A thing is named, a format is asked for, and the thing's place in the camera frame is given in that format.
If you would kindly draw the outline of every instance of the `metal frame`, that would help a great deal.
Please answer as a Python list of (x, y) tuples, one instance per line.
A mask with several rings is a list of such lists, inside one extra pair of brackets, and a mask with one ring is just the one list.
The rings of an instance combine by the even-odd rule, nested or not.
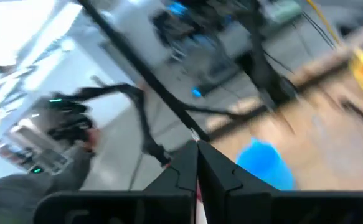
[[(238, 128), (239, 126), (245, 124), (248, 120), (268, 111), (268, 107), (265, 105), (259, 106), (257, 108), (252, 109), (250, 112), (245, 114), (234, 114), (228, 112), (226, 110), (213, 110), (210, 108), (203, 108), (197, 107), (193, 105), (185, 104), (178, 100), (173, 94), (171, 94), (164, 85), (155, 77), (149, 67), (133, 52), (133, 49), (124, 41), (121, 34), (115, 32), (111, 25), (107, 23), (106, 20), (100, 15), (100, 13), (92, 6), (89, 0), (78, 0), (78, 2), (85, 8), (87, 14), (89, 14), (92, 20), (100, 26), (102, 31), (108, 36), (111, 40), (111, 43), (118, 48), (118, 50), (130, 61), (130, 63), (135, 67), (137, 71), (141, 74), (141, 76), (146, 80), (146, 83), (162, 98), (163, 102), (168, 105), (168, 107), (176, 114), (176, 116), (181, 120), (181, 122), (191, 131), (195, 131), (199, 137), (207, 142), (210, 142), (214, 139), (217, 139), (234, 129)], [(265, 57), (259, 55), (258, 57), (260, 60)], [(328, 77), (330, 74), (335, 73), (335, 71), (340, 70), (341, 68), (346, 67), (346, 63), (335, 67), (334, 69), (327, 71), (324, 74), (318, 75), (316, 78), (309, 80), (308, 82), (302, 84), (301, 86), (296, 87), (296, 93), (305, 91), (308, 87), (317, 84), (323, 78)], [(292, 100), (292, 98), (288, 98), (285, 101), (277, 102), (275, 107), (279, 107), (283, 103)], [(200, 126), (191, 118), (191, 116), (187, 113), (187, 111), (194, 111), (199, 113), (209, 113), (209, 114), (223, 114), (229, 116), (233, 121), (230, 123), (221, 126), (209, 133), (205, 132), (200, 128)]]

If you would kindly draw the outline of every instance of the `wooden table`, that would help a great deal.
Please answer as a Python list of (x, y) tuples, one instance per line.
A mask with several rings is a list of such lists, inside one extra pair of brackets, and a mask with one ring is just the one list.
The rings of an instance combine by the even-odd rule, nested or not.
[[(363, 46), (363, 30), (349, 40)], [(303, 83), (351, 57), (350, 47), (340, 47), (291, 77)], [(363, 109), (363, 91), (349, 70), (313, 86), (275, 113), (267, 113), (212, 142), (235, 161), (252, 137), (272, 143), (289, 165), (301, 190), (363, 190), (363, 120), (340, 106), (345, 98)], [(257, 98), (240, 100), (232, 110), (246, 112), (260, 104)], [(207, 125), (214, 128), (227, 118), (214, 116)]]

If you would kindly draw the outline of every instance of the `white floor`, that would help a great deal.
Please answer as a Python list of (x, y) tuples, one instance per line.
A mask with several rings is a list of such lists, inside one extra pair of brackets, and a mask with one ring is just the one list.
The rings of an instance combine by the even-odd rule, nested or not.
[[(331, 22), (344, 21), (360, 14), (355, 9), (341, 7), (322, 7), (325, 16)], [(324, 27), (311, 11), (308, 14)], [(306, 51), (301, 39), (306, 42)], [(282, 33), (267, 41), (267, 51), (292, 69), (310, 61), (331, 49), (323, 41), (315, 29), (303, 20), (294, 27), (286, 28)], [(287, 74), (279, 65), (273, 64), (280, 72)], [(182, 75), (177, 66), (164, 65), (156, 71), (157, 77), (166, 88), (177, 98), (195, 105), (206, 105), (213, 108), (227, 108), (238, 100), (238, 97), (254, 95), (256, 90), (247, 75), (241, 73), (237, 78), (219, 88), (207, 98), (193, 98), (190, 78)], [(179, 122), (174, 113), (153, 92), (148, 95), (146, 107), (149, 120), (157, 142), (163, 144), (167, 150), (172, 150), (191, 138), (189, 130)], [(191, 116), (205, 129), (206, 116), (191, 114)], [(103, 136), (94, 161), (92, 171), (85, 182), (86, 190), (126, 190), (136, 167), (140, 154), (141, 135), (134, 108), (130, 108), (117, 117), (110, 125), (102, 130)], [(133, 189), (143, 189), (152, 182), (162, 169), (159, 163), (149, 156), (143, 156)]]

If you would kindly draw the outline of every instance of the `black pole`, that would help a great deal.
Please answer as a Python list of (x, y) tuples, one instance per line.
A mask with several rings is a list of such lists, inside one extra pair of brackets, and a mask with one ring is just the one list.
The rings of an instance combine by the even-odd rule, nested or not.
[(155, 77), (151, 69), (133, 52), (132, 48), (125, 42), (123, 37), (115, 32), (111, 25), (107, 23), (104, 18), (97, 12), (97, 10), (90, 4), (89, 0), (78, 0), (84, 7), (87, 14), (91, 16), (93, 21), (100, 26), (101, 30), (108, 36), (111, 43), (119, 49), (119, 51), (130, 61), (130, 63), (137, 69), (141, 76), (145, 79), (146, 83), (162, 98), (163, 102), (167, 104), (176, 116), (184, 123), (188, 129), (193, 129), (202, 140), (209, 141), (209, 136), (199, 127), (199, 125), (189, 116), (187, 111), (182, 107), (180, 102), (173, 94), (171, 94), (162, 83)]

